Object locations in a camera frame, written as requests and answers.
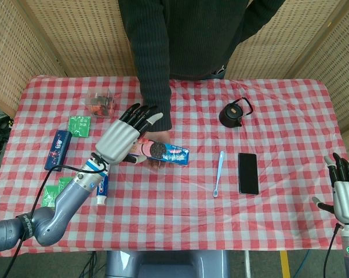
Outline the person's bare hand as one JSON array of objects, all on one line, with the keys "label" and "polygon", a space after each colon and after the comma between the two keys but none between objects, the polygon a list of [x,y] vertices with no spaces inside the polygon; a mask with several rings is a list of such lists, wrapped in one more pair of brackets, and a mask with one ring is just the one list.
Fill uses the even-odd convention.
[{"label": "person's bare hand", "polygon": [[[144,137],[148,140],[153,140],[164,144],[170,144],[170,133],[168,130],[147,132]],[[165,167],[165,163],[158,160],[149,160],[149,164],[153,170],[159,170]]]}]

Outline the robot right hand silver black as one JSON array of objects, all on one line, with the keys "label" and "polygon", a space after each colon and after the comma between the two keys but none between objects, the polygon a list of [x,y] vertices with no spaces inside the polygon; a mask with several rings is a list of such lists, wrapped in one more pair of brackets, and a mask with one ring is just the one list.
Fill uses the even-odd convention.
[{"label": "robot right hand silver black", "polygon": [[324,157],[332,187],[333,204],[329,205],[313,197],[312,201],[321,210],[334,214],[342,224],[349,225],[349,161],[333,153]]}]

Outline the robot left hand silver black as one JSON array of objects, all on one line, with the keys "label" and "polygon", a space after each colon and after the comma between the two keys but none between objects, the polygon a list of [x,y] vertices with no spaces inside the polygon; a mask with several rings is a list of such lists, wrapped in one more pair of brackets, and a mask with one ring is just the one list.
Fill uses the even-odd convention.
[{"label": "robot left hand silver black", "polygon": [[163,117],[156,113],[156,106],[149,107],[135,103],[115,120],[96,144],[96,155],[100,160],[113,164],[129,162],[141,163],[154,158],[154,147],[163,147],[153,141],[140,142],[146,131]]}]

